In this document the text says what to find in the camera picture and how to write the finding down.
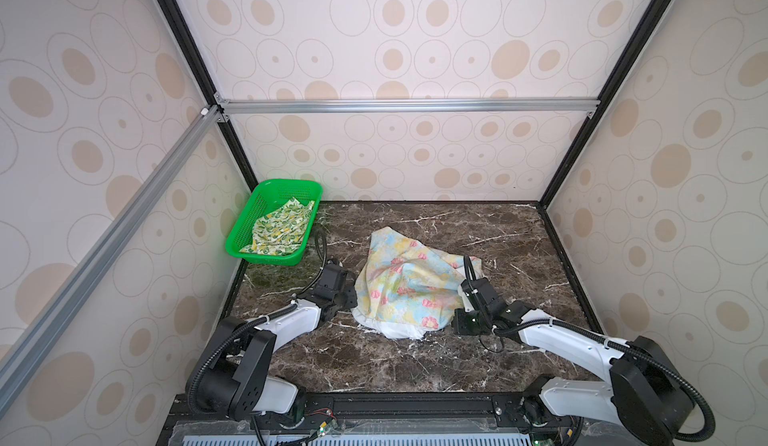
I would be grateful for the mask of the pastel floral skirt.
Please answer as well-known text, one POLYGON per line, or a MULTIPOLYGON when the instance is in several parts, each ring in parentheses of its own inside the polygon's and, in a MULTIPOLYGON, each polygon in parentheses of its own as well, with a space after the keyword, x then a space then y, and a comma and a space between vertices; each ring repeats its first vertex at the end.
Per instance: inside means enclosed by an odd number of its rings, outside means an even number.
POLYGON ((460 294, 464 257, 431 248, 390 227, 371 234, 355 281, 354 319, 389 339, 420 340, 450 325, 469 302, 460 294))

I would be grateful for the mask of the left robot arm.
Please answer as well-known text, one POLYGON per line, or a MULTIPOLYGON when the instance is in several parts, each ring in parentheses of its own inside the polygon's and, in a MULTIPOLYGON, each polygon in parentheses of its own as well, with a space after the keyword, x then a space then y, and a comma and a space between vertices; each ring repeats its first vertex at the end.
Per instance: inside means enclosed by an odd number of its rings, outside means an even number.
POLYGON ((289 304, 254 319, 227 317, 216 326, 190 373, 187 405, 198 415, 246 420, 256 415, 302 421, 305 390, 269 374, 273 354, 357 305, 350 271, 328 260, 289 304))

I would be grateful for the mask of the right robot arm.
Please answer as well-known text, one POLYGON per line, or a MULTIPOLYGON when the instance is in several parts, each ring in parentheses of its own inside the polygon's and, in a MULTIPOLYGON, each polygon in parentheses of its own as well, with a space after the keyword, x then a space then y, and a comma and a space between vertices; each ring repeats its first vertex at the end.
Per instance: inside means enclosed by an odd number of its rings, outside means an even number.
POLYGON ((508 303, 485 278, 466 278, 458 294, 463 302, 453 319, 458 334, 512 340, 594 375, 592 381, 538 377, 516 407, 531 427, 552 426, 561 418, 592 419, 619 425, 646 445, 712 436, 715 423, 705 399, 653 340, 601 335, 524 301, 508 303))

